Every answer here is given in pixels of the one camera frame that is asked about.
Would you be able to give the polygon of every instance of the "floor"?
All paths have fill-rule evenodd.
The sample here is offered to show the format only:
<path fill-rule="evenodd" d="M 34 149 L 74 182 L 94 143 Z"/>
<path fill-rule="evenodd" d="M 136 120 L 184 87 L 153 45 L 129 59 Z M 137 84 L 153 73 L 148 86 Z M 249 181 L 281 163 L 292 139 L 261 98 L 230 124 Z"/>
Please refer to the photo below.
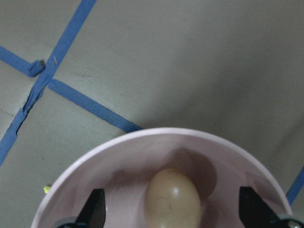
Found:
<path fill-rule="evenodd" d="M 93 7 L 74 40 L 60 39 L 79 4 Z M 1 227 L 30 227 L 43 186 L 128 131 L 69 101 L 54 82 L 131 127 L 184 127 L 228 139 L 287 192 L 304 164 L 303 11 L 304 2 L 282 0 L 2 0 L 1 46 L 46 69 L 28 77 L 0 61 L 2 145 L 28 108 L 0 166 Z M 43 92 L 33 92 L 37 86 Z M 303 205 L 302 188 L 292 205 L 301 219 Z"/>

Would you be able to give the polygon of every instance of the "gray floor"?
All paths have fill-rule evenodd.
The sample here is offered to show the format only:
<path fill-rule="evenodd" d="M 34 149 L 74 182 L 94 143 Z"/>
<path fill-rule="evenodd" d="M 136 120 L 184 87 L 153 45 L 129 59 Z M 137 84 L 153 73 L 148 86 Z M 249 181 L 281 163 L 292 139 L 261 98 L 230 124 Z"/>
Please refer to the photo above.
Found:
<path fill-rule="evenodd" d="M 80 1 L 0 3 L 0 44 L 47 60 Z M 54 78 L 142 128 L 224 137 L 287 192 L 304 163 L 304 2 L 98 0 Z M 0 62 L 0 138 L 35 78 Z M 29 227 L 52 183 L 124 134 L 49 89 L 0 167 L 0 227 Z M 304 191 L 292 209 L 304 219 Z"/>

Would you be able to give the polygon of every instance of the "torn tape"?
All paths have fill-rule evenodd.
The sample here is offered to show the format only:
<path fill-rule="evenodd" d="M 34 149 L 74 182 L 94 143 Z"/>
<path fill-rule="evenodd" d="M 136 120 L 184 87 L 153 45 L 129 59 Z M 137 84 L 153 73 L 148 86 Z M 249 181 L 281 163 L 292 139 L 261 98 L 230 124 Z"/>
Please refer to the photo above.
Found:
<path fill-rule="evenodd" d="M 286 197 L 290 205 L 292 205 L 292 203 L 298 196 L 303 186 L 304 186 L 304 166 L 302 167 L 301 171 L 299 172 L 298 176 L 296 177 L 295 181 L 293 182 L 289 191 L 287 192 Z"/>
<path fill-rule="evenodd" d="M 29 77 L 35 77 L 45 69 L 40 61 L 29 63 L 2 46 L 0 46 L 0 60 Z"/>
<path fill-rule="evenodd" d="M 0 165 L 3 163 L 9 149 L 13 146 L 17 139 L 17 131 L 26 118 L 26 114 L 20 109 L 17 112 L 13 122 L 10 124 L 8 130 L 5 132 L 3 138 L 0 141 Z"/>
<path fill-rule="evenodd" d="M 52 79 L 48 84 L 48 88 L 127 133 L 141 129 L 141 127 L 133 124 L 119 114 L 58 80 Z"/>
<path fill-rule="evenodd" d="M 36 101 L 43 95 L 44 88 L 47 86 L 57 71 L 60 63 L 72 45 L 77 33 L 81 29 L 95 2 L 96 0 L 82 0 L 79 4 L 65 31 L 57 42 L 52 54 L 48 58 L 45 70 L 42 71 L 40 76 L 35 81 L 28 96 L 27 102 L 23 108 L 19 110 L 10 127 L 0 141 L 0 165 L 3 163 L 8 151 L 13 146 L 17 138 L 18 130 L 21 127 L 23 121 L 26 119 L 29 111 L 36 103 Z M 36 61 L 33 64 L 30 64 L 3 47 L 0 48 L 0 56 L 1 60 L 21 71 L 22 73 L 30 71 L 32 74 L 29 75 L 33 75 L 39 70 L 39 62 Z"/>
<path fill-rule="evenodd" d="M 23 110 L 29 111 L 42 96 L 43 89 L 53 78 L 96 0 L 82 0 L 46 63 L 46 69 L 34 83 Z"/>

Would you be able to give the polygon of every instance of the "tape line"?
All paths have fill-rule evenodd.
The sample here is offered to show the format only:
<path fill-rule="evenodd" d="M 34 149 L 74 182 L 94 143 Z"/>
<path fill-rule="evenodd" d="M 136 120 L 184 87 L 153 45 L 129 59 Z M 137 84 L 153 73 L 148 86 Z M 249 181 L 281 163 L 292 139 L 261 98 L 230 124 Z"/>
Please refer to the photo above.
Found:
<path fill-rule="evenodd" d="M 65 31 L 63 32 L 62 36 L 60 37 L 59 41 L 57 42 L 52 54 L 48 58 L 48 61 L 46 63 L 45 70 L 42 71 L 42 73 L 39 75 L 37 80 L 35 81 L 29 96 L 28 100 L 23 106 L 22 109 L 19 110 L 17 115 L 15 116 L 13 122 L 11 123 L 10 127 L 6 131 L 4 137 L 0 141 L 0 165 L 3 163 L 8 151 L 13 146 L 16 138 L 17 133 L 22 125 L 23 121 L 28 116 L 29 111 L 33 107 L 33 105 L 36 103 L 36 101 L 43 95 L 43 90 L 47 86 L 47 84 L 50 82 L 52 77 L 54 76 L 55 72 L 57 71 L 58 67 L 60 66 L 60 63 L 62 62 L 64 56 L 66 55 L 68 49 L 72 45 L 77 33 L 81 29 L 83 23 L 85 22 L 87 16 L 89 15 L 91 9 L 93 8 L 96 0 L 82 0 L 79 4 L 76 12 L 72 16 L 69 24 L 67 25 Z M 3 50 L 3 56 L 6 54 L 14 55 L 11 52 L 6 52 L 6 49 Z M 22 59 L 19 57 L 16 57 L 17 61 L 16 64 L 19 63 Z M 25 72 L 25 65 L 24 62 L 23 65 L 18 66 L 18 70 L 22 72 Z"/>
<path fill-rule="evenodd" d="M 304 186 L 304 166 L 296 177 L 295 181 L 291 185 L 289 191 L 287 192 L 287 200 L 290 205 L 293 204 L 294 200 L 300 193 L 301 188 Z"/>
<path fill-rule="evenodd" d="M 48 84 L 48 88 L 127 133 L 141 129 L 141 127 L 133 124 L 119 114 L 58 80 L 52 79 Z"/>
<path fill-rule="evenodd" d="M 0 60 L 29 77 L 35 77 L 45 69 L 40 61 L 29 63 L 2 46 L 0 46 Z"/>

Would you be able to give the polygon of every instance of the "pink bowl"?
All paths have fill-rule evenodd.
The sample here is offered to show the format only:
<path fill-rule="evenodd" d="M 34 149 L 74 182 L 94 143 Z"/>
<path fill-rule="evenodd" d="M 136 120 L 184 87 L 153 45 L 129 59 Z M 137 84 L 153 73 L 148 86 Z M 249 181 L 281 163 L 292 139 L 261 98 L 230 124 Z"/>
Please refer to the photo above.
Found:
<path fill-rule="evenodd" d="M 238 190 L 251 186 L 276 212 L 291 214 L 269 171 L 233 143 L 181 128 L 129 133 L 91 150 L 72 164 L 42 200 L 32 228 L 51 228 L 79 214 L 94 188 L 105 189 L 105 228 L 144 228 L 143 197 L 149 180 L 176 168 L 194 182 L 202 199 L 201 227 L 242 228 Z"/>

